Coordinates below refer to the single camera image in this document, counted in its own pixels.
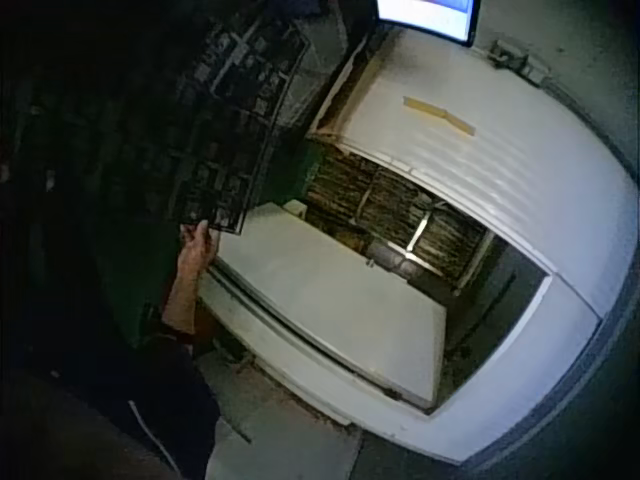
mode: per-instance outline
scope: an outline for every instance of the monitor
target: monitor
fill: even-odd
[[[381,20],[425,30],[470,46],[480,0],[377,0]]]

